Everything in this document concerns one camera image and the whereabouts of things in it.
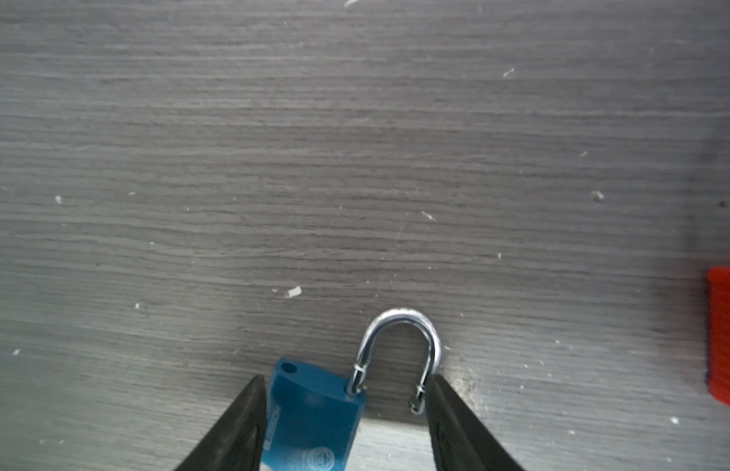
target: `white debris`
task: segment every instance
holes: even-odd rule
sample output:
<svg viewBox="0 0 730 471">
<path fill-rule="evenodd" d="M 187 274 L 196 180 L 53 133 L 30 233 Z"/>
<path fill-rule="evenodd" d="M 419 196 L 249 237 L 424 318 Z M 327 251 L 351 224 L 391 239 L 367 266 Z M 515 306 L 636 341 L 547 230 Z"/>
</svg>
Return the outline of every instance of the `white debris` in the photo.
<svg viewBox="0 0 730 471">
<path fill-rule="evenodd" d="M 287 291 L 287 293 L 284 295 L 285 298 L 294 298 L 295 296 L 299 296 L 303 294 L 303 289 L 300 287 L 295 287 Z"/>
</svg>

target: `padlock shackle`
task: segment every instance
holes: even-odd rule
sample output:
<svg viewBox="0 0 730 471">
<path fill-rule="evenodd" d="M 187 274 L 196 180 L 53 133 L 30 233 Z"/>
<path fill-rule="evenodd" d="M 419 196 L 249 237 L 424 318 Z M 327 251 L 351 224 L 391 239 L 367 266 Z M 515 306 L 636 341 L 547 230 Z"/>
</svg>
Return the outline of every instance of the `padlock shackle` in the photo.
<svg viewBox="0 0 730 471">
<path fill-rule="evenodd" d="M 422 414 L 425 410 L 425 382 L 428 375 L 438 372 L 441 364 L 441 339 L 438 337 L 436 328 L 423 313 L 408 307 L 389 309 L 368 325 L 345 390 L 350 396 L 356 396 L 362 392 L 378 334 L 381 330 L 395 324 L 415 325 L 427 340 L 425 368 L 418 379 L 415 395 L 409 400 L 409 408 L 412 413 Z"/>
</svg>

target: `red plastic box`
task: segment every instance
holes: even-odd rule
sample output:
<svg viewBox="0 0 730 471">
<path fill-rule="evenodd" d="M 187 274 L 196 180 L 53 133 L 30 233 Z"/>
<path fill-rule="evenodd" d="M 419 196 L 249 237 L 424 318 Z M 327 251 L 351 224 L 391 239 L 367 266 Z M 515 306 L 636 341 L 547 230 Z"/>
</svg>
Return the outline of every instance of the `red plastic box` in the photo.
<svg viewBox="0 0 730 471">
<path fill-rule="evenodd" d="M 710 283 L 710 363 L 708 387 L 730 407 L 730 267 L 714 267 Z"/>
</svg>

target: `white logo on padlock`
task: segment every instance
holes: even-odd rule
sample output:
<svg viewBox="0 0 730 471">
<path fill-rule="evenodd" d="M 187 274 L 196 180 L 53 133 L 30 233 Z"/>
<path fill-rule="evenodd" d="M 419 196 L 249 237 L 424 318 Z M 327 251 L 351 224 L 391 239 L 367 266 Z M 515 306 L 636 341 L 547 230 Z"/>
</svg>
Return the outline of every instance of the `white logo on padlock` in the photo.
<svg viewBox="0 0 730 471">
<path fill-rule="evenodd" d="M 335 462 L 330 448 L 319 446 L 305 452 L 305 471 L 330 471 Z"/>
</svg>

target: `blue padlock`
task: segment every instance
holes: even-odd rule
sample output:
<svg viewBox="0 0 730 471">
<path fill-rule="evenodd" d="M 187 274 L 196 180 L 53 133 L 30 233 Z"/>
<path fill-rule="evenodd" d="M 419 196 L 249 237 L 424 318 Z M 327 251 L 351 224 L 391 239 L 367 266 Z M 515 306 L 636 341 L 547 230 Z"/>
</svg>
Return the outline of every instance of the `blue padlock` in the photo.
<svg viewBox="0 0 730 471">
<path fill-rule="evenodd" d="M 347 378 L 308 363 L 278 360 L 268 391 L 263 462 L 274 471 L 344 471 L 365 408 L 365 377 L 378 333 L 389 325 L 415 325 L 427 339 L 427 361 L 414 396 L 425 410 L 425 381 L 438 372 L 441 340 L 431 321 L 407 308 L 387 310 L 368 326 Z"/>
</svg>

